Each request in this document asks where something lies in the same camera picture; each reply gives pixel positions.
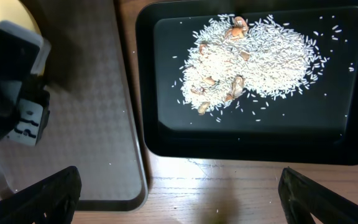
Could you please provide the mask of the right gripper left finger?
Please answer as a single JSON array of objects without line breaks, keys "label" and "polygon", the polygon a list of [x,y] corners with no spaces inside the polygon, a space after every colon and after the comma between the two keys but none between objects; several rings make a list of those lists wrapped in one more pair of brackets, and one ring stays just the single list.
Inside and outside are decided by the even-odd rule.
[{"label": "right gripper left finger", "polygon": [[70,224],[79,201],[81,178],[69,166],[0,201],[0,223]]}]

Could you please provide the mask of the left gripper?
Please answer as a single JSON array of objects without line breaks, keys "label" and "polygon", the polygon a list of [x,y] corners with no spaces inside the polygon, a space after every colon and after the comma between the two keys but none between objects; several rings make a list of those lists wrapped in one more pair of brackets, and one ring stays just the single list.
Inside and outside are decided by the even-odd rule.
[{"label": "left gripper", "polygon": [[0,21],[0,141],[35,146],[50,115],[42,72],[50,42],[11,21]]}]

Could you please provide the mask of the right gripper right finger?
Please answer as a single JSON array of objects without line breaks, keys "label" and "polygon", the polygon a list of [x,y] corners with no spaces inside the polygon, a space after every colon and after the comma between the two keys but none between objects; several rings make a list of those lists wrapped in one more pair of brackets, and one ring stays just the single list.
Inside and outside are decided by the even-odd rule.
[{"label": "right gripper right finger", "polygon": [[278,194],[288,224],[358,223],[358,205],[287,167]]}]

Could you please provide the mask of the yellow round plate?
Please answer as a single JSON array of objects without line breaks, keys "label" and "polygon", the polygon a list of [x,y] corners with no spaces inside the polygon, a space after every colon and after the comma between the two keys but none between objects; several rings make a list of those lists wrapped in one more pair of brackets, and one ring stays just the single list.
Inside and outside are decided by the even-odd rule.
[{"label": "yellow round plate", "polygon": [[0,22],[5,20],[42,34],[36,20],[20,0],[0,0]]}]

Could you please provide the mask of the food scraps pile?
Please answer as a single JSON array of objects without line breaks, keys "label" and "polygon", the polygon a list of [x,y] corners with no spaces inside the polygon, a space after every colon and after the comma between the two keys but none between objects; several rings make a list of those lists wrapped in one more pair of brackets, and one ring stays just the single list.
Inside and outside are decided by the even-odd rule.
[{"label": "food scraps pile", "polygon": [[220,14],[201,30],[194,31],[194,46],[179,68],[173,83],[180,91],[175,100],[199,115],[235,104],[240,98],[265,103],[279,98],[288,105],[311,109],[319,106],[325,93],[311,93],[310,87],[323,76],[330,58],[321,52],[323,33],[314,37],[275,22],[273,15],[248,22],[241,16]]}]

